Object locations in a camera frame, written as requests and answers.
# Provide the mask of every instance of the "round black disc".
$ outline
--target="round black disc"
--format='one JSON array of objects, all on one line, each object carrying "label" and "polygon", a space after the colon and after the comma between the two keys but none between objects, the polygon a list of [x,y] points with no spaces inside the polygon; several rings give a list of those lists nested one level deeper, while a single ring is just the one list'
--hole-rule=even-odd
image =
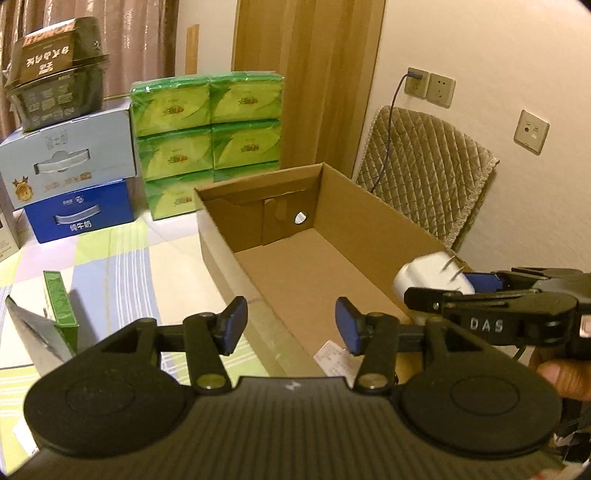
[{"label": "round black disc", "polygon": [[549,383],[481,352],[436,360],[409,380],[400,402],[419,433],[477,458],[539,448],[560,419],[560,398]]},{"label": "round black disc", "polygon": [[133,452],[172,431],[185,410],[184,388],[145,361],[101,359],[76,370],[43,377],[24,404],[35,440],[65,455]]}]

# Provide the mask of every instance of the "wooden door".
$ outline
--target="wooden door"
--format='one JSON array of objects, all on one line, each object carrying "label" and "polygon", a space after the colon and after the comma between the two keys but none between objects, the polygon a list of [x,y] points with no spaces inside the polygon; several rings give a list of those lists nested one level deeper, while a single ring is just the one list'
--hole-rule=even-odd
[{"label": "wooden door", "polygon": [[285,76],[281,161],[353,173],[385,0],[239,0],[234,70]]}]

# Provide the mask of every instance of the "black plastic container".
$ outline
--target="black plastic container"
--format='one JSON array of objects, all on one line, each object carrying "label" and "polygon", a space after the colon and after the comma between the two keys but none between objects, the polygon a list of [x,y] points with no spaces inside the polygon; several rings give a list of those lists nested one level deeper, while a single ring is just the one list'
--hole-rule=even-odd
[{"label": "black plastic container", "polygon": [[20,38],[5,88],[23,130],[100,110],[107,59],[95,17],[74,18]]}]

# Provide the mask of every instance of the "open cardboard box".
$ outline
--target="open cardboard box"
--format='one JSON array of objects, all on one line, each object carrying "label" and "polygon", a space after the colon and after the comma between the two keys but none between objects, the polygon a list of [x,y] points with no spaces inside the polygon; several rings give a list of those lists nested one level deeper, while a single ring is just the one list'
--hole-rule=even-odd
[{"label": "open cardboard box", "polygon": [[[203,259],[227,302],[246,297],[245,334],[272,376],[322,376],[313,355],[343,342],[335,301],[410,322],[392,291],[400,268],[444,250],[430,233],[326,164],[197,189]],[[401,381],[420,370],[399,354]]]}]

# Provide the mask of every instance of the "wall outlet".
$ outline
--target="wall outlet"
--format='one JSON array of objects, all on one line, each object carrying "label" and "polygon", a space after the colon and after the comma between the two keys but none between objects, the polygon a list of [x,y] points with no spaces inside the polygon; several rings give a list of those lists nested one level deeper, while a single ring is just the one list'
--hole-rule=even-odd
[{"label": "wall outlet", "polygon": [[544,122],[541,118],[522,110],[513,140],[533,153],[540,155],[549,129],[550,124],[548,122]]},{"label": "wall outlet", "polygon": [[427,89],[427,100],[448,108],[452,104],[455,89],[456,81],[454,79],[432,73]]},{"label": "wall outlet", "polygon": [[423,78],[417,80],[407,77],[406,83],[404,84],[404,93],[414,95],[420,98],[425,98],[427,96],[427,88],[429,87],[429,76],[431,74],[429,72],[425,72],[425,70],[413,69],[411,67],[408,68],[408,71],[413,73],[422,73]]}]

